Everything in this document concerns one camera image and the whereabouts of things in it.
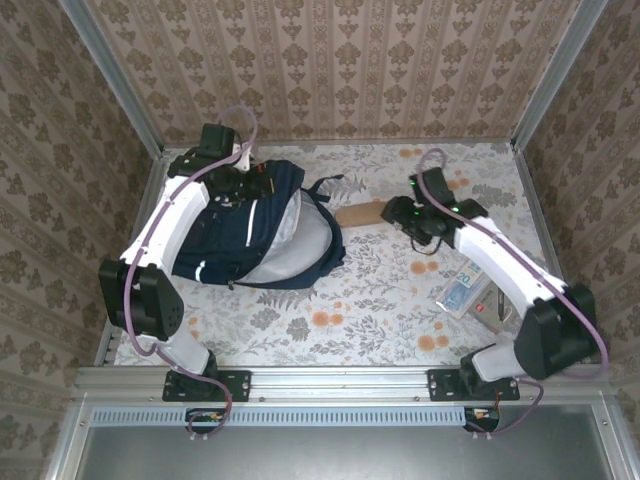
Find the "brown fabric pencil case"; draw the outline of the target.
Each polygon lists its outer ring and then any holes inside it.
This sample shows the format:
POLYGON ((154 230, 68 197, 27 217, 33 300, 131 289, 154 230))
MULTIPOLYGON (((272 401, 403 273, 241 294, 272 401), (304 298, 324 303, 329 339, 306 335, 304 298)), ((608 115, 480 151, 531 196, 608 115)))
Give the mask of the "brown fabric pencil case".
POLYGON ((385 222, 382 218, 385 207, 382 201, 343 206, 336 210, 335 219, 341 228, 376 225, 385 222))

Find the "navy blue backpack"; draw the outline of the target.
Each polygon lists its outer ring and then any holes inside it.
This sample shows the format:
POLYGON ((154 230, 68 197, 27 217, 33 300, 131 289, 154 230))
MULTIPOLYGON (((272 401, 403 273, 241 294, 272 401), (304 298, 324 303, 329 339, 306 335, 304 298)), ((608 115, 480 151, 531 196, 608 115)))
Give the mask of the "navy blue backpack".
POLYGON ((304 170, 268 160, 249 170, 251 197, 210 195, 181 246, 173 273, 203 284, 301 290, 342 266, 343 235, 318 184, 303 185, 304 170), (254 199, 252 171, 266 169, 274 194, 254 199))

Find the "blue stationery pack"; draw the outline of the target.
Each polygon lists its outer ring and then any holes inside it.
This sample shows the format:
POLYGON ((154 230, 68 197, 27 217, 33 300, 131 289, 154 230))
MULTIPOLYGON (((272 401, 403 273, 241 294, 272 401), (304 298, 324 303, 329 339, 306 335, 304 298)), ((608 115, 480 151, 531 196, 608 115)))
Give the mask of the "blue stationery pack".
POLYGON ((488 275, 469 260, 438 294, 435 303, 450 317, 461 319, 489 283, 488 275))

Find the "grey pen box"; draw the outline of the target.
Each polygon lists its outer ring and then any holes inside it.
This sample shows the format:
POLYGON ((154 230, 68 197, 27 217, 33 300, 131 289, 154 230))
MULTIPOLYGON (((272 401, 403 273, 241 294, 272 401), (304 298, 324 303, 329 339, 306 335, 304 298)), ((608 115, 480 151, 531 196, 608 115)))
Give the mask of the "grey pen box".
POLYGON ((494 334, 516 334, 522 323, 517 309, 493 283, 478 293, 468 313, 494 334))

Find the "floral table cover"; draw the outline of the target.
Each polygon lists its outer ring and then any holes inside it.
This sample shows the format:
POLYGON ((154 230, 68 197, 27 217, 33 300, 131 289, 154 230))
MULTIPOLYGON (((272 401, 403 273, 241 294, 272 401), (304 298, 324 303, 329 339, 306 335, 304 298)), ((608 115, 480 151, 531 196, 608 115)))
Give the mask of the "floral table cover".
MULTIPOLYGON (((305 170, 304 186, 343 174, 319 191, 328 208, 412 196, 408 176, 423 153, 441 148, 444 175, 457 199, 473 198, 524 253, 548 269, 528 188, 508 142, 272 145, 257 161, 286 159, 305 170)), ((515 338, 520 319, 493 332, 473 315, 460 319, 435 302, 466 263, 443 244, 415 252, 387 223, 343 230, 344 265, 306 290, 264 290, 172 283, 184 305, 182 326, 222 366, 455 365, 467 353, 515 338)))

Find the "grey metal sheet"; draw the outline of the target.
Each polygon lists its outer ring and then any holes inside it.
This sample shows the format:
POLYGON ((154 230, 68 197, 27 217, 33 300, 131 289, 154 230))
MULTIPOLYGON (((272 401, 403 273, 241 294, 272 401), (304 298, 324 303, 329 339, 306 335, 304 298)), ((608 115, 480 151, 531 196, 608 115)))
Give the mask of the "grey metal sheet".
POLYGON ((93 427, 75 409, 46 480, 640 480, 620 410, 503 406, 507 432, 463 426, 93 427))

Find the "aluminium table side rail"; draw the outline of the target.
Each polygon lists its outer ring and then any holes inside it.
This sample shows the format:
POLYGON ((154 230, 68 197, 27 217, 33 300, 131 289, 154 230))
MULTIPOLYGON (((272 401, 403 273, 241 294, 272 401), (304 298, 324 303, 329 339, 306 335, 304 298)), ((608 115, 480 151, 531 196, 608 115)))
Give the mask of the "aluminium table side rail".
POLYGON ((552 276, 563 280, 564 274, 554 250, 551 235, 524 154, 519 150, 514 150, 513 155, 522 184, 523 203, 526 204, 526 210, 528 211, 526 215, 518 217, 518 223, 524 222, 527 224, 527 226, 524 227, 524 230, 527 232, 527 239, 518 239, 515 240, 514 243, 540 268, 543 268, 552 276))
MULTIPOLYGON (((147 178, 143 195, 141 197, 136 218, 133 224, 130 241, 133 241, 137 238, 139 232, 143 229, 149 216, 155 208, 158 194, 163 185, 165 165, 166 159, 163 156, 157 157, 151 164, 149 176, 147 178)), ((109 319, 106 319, 94 360, 94 365, 96 367, 102 367, 114 361, 115 353, 113 347, 111 346, 114 336, 115 334, 113 333, 112 325, 109 319)))

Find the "aluminium frame post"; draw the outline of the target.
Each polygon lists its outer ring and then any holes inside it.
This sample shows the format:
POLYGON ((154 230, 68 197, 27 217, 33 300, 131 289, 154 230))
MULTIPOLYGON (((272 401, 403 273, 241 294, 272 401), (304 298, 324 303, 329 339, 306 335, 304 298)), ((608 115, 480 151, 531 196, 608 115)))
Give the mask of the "aluminium frame post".
POLYGON ((531 140, 607 3, 608 0, 580 1, 514 130, 514 151, 522 151, 531 140))
POLYGON ((90 8, 84 0, 59 0, 59 2, 127 115, 140 141, 151 158, 158 160, 163 150, 160 134, 145 112, 139 95, 127 78, 124 66, 116 58, 90 8))

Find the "aluminium front rail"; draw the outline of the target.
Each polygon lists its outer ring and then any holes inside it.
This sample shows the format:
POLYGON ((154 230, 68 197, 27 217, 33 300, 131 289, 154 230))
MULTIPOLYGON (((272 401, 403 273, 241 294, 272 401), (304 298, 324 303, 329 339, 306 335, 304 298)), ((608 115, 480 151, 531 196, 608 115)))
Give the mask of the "aluminium front rail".
MULTIPOLYGON (((249 370, 247 402, 271 404, 410 404, 432 403, 426 372, 447 366, 413 367, 230 367, 249 370)), ((74 403, 159 404, 167 367, 105 366, 80 369, 71 394, 74 403)), ((220 405, 222 402, 164 402, 181 405, 220 405)))

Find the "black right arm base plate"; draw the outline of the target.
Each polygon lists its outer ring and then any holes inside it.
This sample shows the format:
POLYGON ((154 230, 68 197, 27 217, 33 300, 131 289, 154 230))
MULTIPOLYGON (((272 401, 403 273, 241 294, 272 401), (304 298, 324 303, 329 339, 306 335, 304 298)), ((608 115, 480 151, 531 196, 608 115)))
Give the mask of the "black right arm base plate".
POLYGON ((462 368, 431 369, 426 372, 430 400, 448 401, 515 401, 520 399, 514 378, 487 382, 462 368))

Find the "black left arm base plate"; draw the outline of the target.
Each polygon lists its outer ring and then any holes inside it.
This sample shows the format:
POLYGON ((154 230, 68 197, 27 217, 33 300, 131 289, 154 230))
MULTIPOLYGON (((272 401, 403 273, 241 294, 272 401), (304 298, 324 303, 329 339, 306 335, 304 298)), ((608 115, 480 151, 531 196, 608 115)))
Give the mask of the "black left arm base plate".
MULTIPOLYGON (((219 371, 217 381, 227 387, 234 402, 247 402, 251 390, 249 370, 219 371)), ((225 394, 220 387, 189 376, 169 371, 165 377, 162 400, 164 402, 224 402, 225 394)))

